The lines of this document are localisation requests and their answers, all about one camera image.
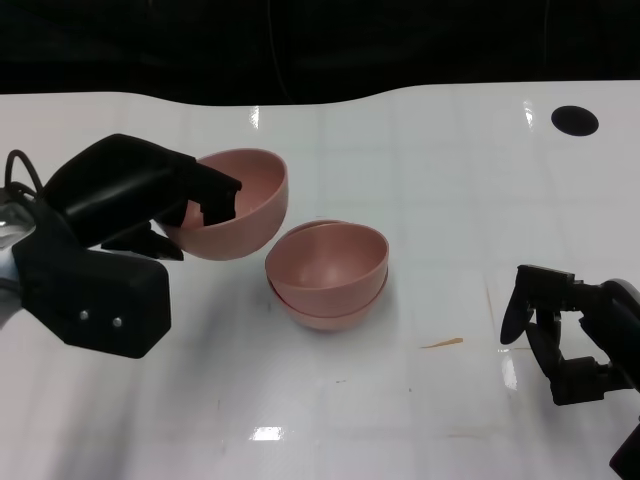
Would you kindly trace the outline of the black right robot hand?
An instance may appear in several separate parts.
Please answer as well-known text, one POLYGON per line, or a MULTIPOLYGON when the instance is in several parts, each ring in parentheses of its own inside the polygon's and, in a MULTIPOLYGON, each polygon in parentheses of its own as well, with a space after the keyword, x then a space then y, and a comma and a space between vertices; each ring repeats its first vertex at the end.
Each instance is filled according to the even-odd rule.
POLYGON ((607 392, 639 388, 639 291, 628 281, 586 284, 568 272, 520 265, 500 332, 503 345, 526 335, 558 406, 602 400, 607 392), (567 359, 560 350, 561 314, 579 324, 609 362, 567 359))

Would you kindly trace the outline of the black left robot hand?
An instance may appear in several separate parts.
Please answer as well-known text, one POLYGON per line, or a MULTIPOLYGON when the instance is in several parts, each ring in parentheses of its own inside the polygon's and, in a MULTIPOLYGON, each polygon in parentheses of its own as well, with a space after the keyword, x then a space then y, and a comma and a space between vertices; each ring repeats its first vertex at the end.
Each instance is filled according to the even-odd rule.
POLYGON ((65 163, 39 197, 84 247, 181 261, 183 250, 151 228, 179 227, 189 203, 205 225, 235 218, 239 180, 137 137, 113 134, 65 163))

